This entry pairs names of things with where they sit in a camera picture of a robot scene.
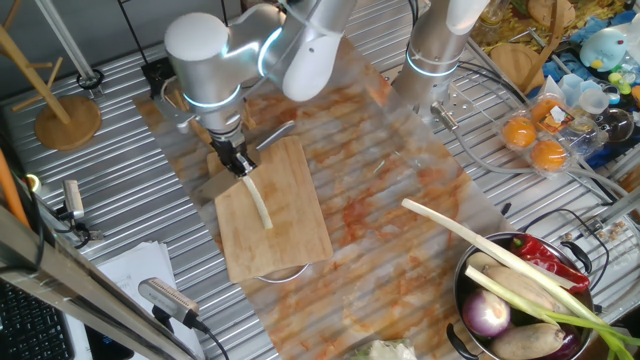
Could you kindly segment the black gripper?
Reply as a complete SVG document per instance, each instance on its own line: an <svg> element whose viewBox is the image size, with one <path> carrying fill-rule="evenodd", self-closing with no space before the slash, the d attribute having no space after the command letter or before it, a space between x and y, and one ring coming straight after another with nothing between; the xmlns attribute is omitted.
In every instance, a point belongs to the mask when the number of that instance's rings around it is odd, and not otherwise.
<svg viewBox="0 0 640 360"><path fill-rule="evenodd" d="M211 145L224 168L236 176L247 176L255 169L255 163L247 153L246 139L241 130L228 133L209 131Z"/></svg>

